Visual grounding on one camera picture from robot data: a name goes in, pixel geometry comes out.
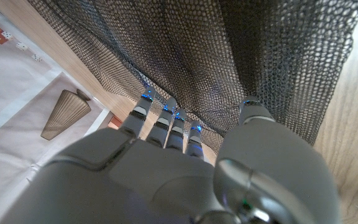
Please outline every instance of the net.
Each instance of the net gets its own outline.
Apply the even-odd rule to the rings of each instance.
[[[29,0],[111,93],[173,96],[218,152],[254,95],[314,144],[358,21],[357,0]]]

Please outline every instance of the wooden surface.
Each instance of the wooden surface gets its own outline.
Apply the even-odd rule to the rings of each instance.
[[[358,223],[358,24],[345,63],[314,144],[332,170],[342,200],[344,223]]]
[[[124,120],[134,102],[107,93],[81,60],[25,0],[0,0],[0,11],[20,30],[77,79],[119,119]],[[157,116],[147,118],[141,136],[150,131]],[[358,25],[354,48],[337,83],[314,145],[332,170],[342,198],[344,223],[358,223]],[[206,156],[216,156],[205,149]]]

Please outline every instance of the white dice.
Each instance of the white dice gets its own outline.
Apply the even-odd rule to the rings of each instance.
[[[13,39],[12,34],[10,34],[9,32],[4,31],[4,32],[2,32],[1,35],[3,35],[5,37],[5,39],[7,39],[7,40],[12,40]]]
[[[39,57],[38,55],[33,55],[32,58],[34,58],[34,60],[38,61],[38,62],[41,62],[42,61],[42,58]]]
[[[16,44],[16,47],[19,49],[19,50],[22,50],[22,51],[25,51],[28,49],[28,46],[26,44],[23,44],[22,42],[18,42]]]

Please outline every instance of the floor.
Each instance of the floor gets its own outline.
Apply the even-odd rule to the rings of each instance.
[[[125,119],[134,102],[106,93],[67,44],[27,1],[0,0],[0,11],[119,119]],[[343,67],[314,145],[335,176],[342,200],[344,223],[358,223],[358,25],[353,37],[353,51]],[[156,119],[156,116],[149,116],[143,136]]]

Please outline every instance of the wooden floor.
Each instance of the wooden floor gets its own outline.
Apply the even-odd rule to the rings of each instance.
[[[97,97],[119,119],[134,106],[125,97],[103,90],[81,60],[25,0],[0,0],[0,11],[20,30]],[[358,25],[354,48],[337,83],[314,145],[332,170],[342,199],[344,223],[358,223]],[[149,116],[144,137],[157,117]],[[206,148],[208,159],[216,156]]]

